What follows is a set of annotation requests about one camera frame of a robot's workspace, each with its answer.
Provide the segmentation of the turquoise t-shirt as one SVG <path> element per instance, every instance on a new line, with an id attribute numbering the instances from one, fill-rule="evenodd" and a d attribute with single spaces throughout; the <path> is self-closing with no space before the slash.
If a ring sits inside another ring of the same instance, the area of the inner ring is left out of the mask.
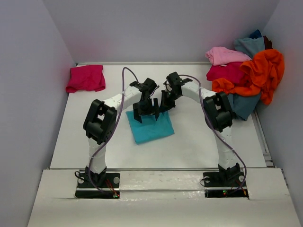
<path id="1" fill-rule="evenodd" d="M 127 111 L 126 116 L 138 145 L 175 134 L 169 112 L 160 113 L 157 120 L 153 115 L 142 116 L 142 123 L 134 119 L 133 111 Z"/>

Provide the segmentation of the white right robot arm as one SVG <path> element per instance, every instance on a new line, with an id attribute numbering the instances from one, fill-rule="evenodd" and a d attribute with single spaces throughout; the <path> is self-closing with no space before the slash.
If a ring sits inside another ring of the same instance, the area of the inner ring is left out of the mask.
<path id="1" fill-rule="evenodd" d="M 201 86 L 200 82 L 193 82 L 195 78 L 187 76 L 182 79 L 177 72 L 166 77 L 165 89 L 161 91 L 160 112 L 175 107 L 175 101 L 188 97 L 202 107 L 207 126 L 212 130 L 218 150 L 218 172 L 208 175 L 209 182 L 220 185 L 230 185 L 241 174 L 240 164 L 232 148 L 233 111 L 225 92 L 216 93 Z"/>

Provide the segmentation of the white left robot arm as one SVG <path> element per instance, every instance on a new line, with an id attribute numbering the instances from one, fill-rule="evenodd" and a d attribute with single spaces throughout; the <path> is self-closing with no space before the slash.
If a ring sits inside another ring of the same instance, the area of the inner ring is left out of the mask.
<path id="1" fill-rule="evenodd" d="M 86 167 L 88 181 L 100 187 L 106 178 L 106 145 L 113 136 L 122 111 L 133 107 L 133 118 L 142 123 L 143 116 L 153 115 L 158 119 L 158 99 L 151 99 L 157 89 L 154 80 L 147 78 L 143 83 L 132 82 L 122 93 L 104 101 L 98 99 L 91 103 L 84 121 L 83 129 L 89 141 L 89 163 Z"/>

